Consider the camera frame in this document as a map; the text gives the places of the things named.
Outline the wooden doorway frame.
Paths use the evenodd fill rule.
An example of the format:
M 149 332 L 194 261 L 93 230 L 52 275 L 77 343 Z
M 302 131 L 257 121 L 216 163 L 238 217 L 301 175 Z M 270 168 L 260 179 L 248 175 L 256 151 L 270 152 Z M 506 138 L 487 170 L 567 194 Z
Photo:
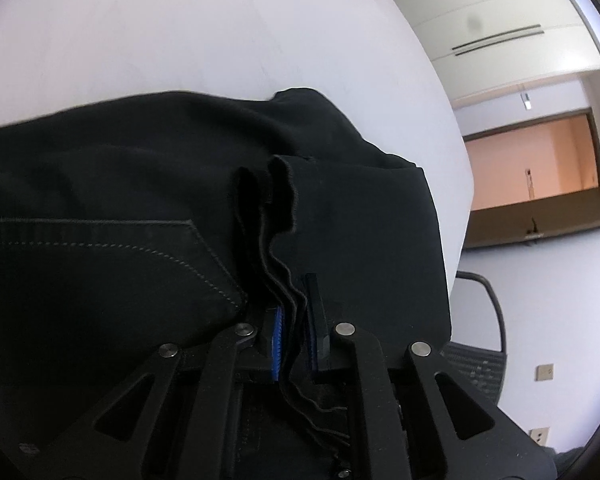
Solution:
M 474 176 L 466 249 L 600 228 L 600 136 L 589 108 L 464 141 Z

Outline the white wardrobe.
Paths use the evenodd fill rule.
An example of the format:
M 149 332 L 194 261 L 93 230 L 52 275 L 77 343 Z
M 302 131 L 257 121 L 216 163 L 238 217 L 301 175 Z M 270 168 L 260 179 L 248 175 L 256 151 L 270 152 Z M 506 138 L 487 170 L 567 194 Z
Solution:
M 394 0 L 452 107 L 600 70 L 572 0 Z

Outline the grey mesh chair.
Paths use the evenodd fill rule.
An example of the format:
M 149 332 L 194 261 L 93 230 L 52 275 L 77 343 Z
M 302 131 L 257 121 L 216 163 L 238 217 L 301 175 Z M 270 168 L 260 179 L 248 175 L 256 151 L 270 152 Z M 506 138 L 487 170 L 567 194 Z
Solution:
M 500 300 L 498 300 L 491 283 L 483 275 L 457 271 L 456 278 L 475 282 L 483 287 L 498 321 L 500 348 L 489 350 L 468 346 L 468 344 L 449 342 L 443 347 L 441 354 L 492 403 L 498 404 L 504 387 L 507 365 L 507 335 Z

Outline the black denim pants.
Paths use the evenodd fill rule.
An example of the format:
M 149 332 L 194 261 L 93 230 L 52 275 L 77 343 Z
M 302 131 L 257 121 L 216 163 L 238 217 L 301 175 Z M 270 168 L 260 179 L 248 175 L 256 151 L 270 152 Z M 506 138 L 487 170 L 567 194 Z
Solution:
M 0 128 L 0 479 L 404 479 L 422 389 L 402 359 L 450 336 L 424 172 L 321 93 Z

